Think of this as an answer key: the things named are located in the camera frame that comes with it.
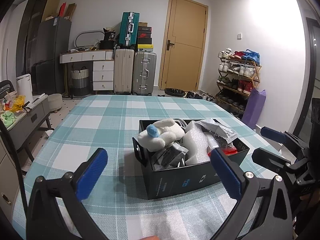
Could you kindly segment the person's left hand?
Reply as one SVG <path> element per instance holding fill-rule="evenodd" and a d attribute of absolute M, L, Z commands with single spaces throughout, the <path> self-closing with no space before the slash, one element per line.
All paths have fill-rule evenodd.
<path fill-rule="evenodd" d="M 160 239 L 157 236 L 149 236 L 149 237 L 142 238 L 140 240 L 160 240 Z"/>

